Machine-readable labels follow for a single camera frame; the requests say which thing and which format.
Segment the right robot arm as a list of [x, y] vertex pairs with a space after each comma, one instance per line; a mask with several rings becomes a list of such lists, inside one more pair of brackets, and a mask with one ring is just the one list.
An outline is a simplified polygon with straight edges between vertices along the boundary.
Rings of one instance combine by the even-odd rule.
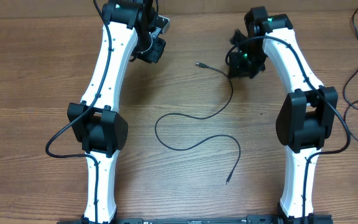
[[284, 189], [274, 223], [332, 223], [331, 215], [313, 212], [313, 179], [318, 154], [330, 137], [337, 91], [314, 75], [297, 44], [286, 14], [270, 16], [253, 7], [244, 16], [247, 34], [235, 31], [226, 55], [229, 77], [254, 78], [270, 59], [284, 86], [286, 98], [275, 129], [285, 149]]

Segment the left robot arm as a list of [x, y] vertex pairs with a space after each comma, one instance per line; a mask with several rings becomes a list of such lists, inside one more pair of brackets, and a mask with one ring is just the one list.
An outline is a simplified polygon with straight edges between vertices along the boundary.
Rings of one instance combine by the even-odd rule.
[[102, 8], [102, 43], [91, 81], [80, 103], [70, 103], [68, 119], [86, 157], [88, 201], [79, 223], [113, 223], [116, 163], [128, 135], [119, 100], [129, 62], [157, 63], [170, 27], [157, 1], [108, 1]]

